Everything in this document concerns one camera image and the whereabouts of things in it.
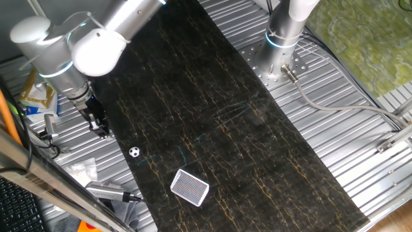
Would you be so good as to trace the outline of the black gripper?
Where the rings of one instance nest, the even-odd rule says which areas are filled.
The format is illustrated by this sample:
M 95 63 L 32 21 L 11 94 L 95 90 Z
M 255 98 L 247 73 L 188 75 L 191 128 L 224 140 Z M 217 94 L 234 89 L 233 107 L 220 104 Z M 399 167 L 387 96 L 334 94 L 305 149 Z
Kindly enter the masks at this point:
M 102 139 L 112 140 L 106 112 L 101 102 L 92 94 L 86 101 L 78 105 L 80 114 L 88 121 L 89 129 Z

